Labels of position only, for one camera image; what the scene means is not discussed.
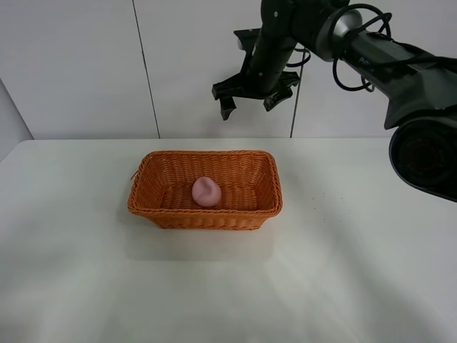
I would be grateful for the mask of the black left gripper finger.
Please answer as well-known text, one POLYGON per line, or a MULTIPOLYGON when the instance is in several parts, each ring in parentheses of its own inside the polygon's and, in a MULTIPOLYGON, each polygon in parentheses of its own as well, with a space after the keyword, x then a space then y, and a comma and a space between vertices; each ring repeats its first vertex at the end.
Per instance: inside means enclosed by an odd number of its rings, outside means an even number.
POLYGON ((219 99, 221 107, 221 117, 227 121, 231 113, 236 109, 235 101, 232 96, 223 96, 219 99))

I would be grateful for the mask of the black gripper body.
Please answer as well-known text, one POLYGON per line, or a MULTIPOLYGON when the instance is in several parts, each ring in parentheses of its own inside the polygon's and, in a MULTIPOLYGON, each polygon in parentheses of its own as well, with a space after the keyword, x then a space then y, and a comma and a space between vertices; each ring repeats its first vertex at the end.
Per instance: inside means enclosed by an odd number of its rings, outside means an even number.
POLYGON ((238 74, 213 85, 214 99, 264 100, 279 82, 291 87, 298 83, 296 73, 283 72, 297 45, 291 33, 296 7, 296 1, 262 1, 261 28, 233 32, 246 55, 238 74))

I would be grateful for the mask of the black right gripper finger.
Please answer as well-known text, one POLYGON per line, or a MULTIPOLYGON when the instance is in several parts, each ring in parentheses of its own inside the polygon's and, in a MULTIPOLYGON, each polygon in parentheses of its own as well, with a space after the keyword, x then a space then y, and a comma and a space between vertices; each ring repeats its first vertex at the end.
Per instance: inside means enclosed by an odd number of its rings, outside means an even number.
POLYGON ((271 111, 281 102, 290 99, 292 96, 291 86, 281 81, 275 86, 271 94, 264 99, 263 106, 266 111, 271 111))

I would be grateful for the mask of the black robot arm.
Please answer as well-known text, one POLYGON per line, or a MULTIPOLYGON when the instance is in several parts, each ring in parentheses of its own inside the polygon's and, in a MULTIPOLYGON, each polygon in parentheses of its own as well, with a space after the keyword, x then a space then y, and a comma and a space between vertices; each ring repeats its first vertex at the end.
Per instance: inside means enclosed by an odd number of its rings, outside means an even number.
POLYGON ((456 200, 456 60, 435 56, 391 35, 391 14, 349 1, 263 1, 262 25, 238 30, 245 52, 239 73, 214 84, 228 119, 235 99, 258 99, 266 110, 292 96, 300 79, 294 51, 336 66, 346 62, 361 89, 388 97, 385 129, 393 131, 391 166, 409 186, 456 200))

